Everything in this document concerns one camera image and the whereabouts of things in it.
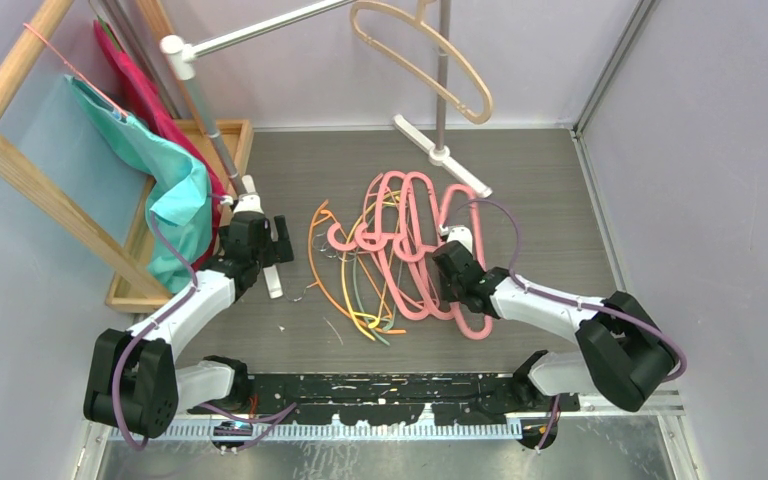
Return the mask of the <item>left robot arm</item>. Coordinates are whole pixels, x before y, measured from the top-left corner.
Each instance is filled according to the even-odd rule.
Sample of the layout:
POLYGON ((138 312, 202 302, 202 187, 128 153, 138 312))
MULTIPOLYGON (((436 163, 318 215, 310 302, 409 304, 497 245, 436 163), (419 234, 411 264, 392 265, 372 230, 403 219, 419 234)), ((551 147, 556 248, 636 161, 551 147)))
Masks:
POLYGON ((252 386, 244 362, 207 356, 177 368, 183 349, 216 316, 229 309, 259 278, 281 293, 276 266, 294 252, 286 219, 256 211, 233 214, 219 231, 220 254, 166 305, 127 330, 97 338, 83 404, 86 419, 117 427, 127 440, 161 436, 180 412, 193 408, 229 413, 245 409, 252 386))

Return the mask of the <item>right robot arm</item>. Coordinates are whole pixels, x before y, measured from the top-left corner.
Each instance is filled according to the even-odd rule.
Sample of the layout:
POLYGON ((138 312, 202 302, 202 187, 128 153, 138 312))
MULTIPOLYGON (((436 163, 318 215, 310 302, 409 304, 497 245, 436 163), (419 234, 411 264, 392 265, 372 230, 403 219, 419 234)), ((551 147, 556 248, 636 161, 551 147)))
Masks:
POLYGON ((638 411, 686 370, 684 352, 629 293, 574 295, 531 282, 511 267, 487 267, 479 222, 442 221, 431 244, 411 239, 416 230, 409 226, 369 233, 359 224, 349 235, 339 234, 339 227, 330 225, 329 247, 372 259, 406 318, 451 320, 475 341, 489 336, 494 321, 515 321, 576 344, 576 352, 542 353, 526 367, 514 387, 527 410, 562 394, 598 392, 622 410, 638 411))

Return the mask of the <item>beige plastic hanger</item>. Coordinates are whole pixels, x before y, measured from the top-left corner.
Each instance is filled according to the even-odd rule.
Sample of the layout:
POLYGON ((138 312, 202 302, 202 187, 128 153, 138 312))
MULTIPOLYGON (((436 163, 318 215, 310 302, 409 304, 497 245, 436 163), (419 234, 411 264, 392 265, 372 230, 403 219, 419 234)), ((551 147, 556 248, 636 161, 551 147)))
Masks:
POLYGON ((470 57, 452 38, 452 1, 356 1, 349 10, 349 26, 356 38, 417 79, 473 125, 487 123, 495 112, 488 83, 470 57), (470 94, 444 82, 432 55, 442 54, 470 94))

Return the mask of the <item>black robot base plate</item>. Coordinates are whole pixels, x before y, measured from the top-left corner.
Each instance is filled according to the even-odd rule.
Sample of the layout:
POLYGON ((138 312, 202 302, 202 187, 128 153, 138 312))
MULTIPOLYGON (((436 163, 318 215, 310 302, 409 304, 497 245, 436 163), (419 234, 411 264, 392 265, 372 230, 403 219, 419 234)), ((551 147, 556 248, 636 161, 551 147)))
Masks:
POLYGON ((578 395, 545 396, 510 373, 290 374, 249 377, 220 405, 209 437, 222 449, 268 440, 554 442, 578 395))

